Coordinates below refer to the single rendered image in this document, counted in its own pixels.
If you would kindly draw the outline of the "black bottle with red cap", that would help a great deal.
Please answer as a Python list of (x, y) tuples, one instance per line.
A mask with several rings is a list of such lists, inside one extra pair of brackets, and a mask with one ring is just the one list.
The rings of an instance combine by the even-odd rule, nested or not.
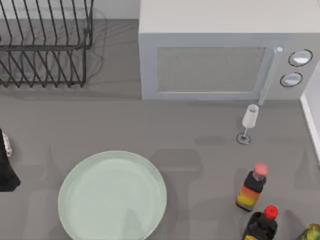
[(254, 212), (241, 240), (273, 240), (278, 228), (276, 222), (278, 213), (278, 208), (274, 205), (268, 205), (262, 212)]

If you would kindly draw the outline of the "green and yellow bottle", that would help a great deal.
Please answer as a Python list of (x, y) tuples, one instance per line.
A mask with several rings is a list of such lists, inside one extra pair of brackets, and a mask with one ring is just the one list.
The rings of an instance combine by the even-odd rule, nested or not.
[(309, 224), (296, 240), (320, 240), (320, 224)]

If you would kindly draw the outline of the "microwave door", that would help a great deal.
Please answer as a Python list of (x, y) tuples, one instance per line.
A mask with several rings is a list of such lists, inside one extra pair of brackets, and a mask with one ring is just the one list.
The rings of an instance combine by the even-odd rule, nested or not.
[(257, 100), (275, 56), (252, 35), (140, 33), (138, 40), (145, 100)]

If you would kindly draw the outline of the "black bottle with pink cap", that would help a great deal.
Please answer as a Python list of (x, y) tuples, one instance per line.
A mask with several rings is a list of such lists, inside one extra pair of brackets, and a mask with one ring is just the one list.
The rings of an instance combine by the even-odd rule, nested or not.
[(235, 203), (241, 209), (251, 212), (255, 207), (267, 181), (268, 167), (262, 162), (255, 164), (246, 176)]

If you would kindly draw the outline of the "pale microwave oven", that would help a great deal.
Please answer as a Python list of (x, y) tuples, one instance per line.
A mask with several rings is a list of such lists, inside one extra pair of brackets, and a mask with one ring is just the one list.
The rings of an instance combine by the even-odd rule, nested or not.
[[(320, 62), (320, 0), (140, 0), (138, 38), (141, 33), (259, 36), (283, 48), (265, 101), (295, 101)], [(312, 60), (291, 66), (289, 56), (303, 50)], [(302, 82), (281, 86), (281, 77), (294, 72)]]

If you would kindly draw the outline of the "pale green plate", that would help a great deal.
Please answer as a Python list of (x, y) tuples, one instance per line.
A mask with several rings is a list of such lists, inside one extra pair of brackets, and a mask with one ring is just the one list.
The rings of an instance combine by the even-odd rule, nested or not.
[(148, 159), (105, 151), (69, 172), (57, 209), (71, 240), (146, 240), (160, 224), (167, 202), (165, 181)]

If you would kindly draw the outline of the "round microwave knob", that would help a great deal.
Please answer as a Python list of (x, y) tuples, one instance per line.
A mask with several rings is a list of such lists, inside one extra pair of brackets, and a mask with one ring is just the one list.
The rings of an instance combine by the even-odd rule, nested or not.
[(283, 75), (280, 79), (280, 85), (284, 88), (292, 88), (299, 85), (303, 81), (304, 77), (299, 72), (293, 72)]
[(308, 64), (312, 60), (312, 58), (313, 53), (308, 49), (304, 49), (301, 51), (293, 52), (288, 58), (288, 63), (296, 68), (302, 67)]

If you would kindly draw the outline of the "white wine glass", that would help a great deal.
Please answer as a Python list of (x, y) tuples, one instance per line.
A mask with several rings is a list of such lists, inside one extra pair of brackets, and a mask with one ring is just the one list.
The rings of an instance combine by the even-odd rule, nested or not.
[(236, 136), (236, 141), (241, 145), (248, 145), (251, 142), (251, 137), (248, 134), (249, 129), (253, 129), (256, 126), (257, 118), (259, 115), (259, 107), (256, 104), (250, 104), (242, 119), (242, 126), (244, 132), (240, 132)]

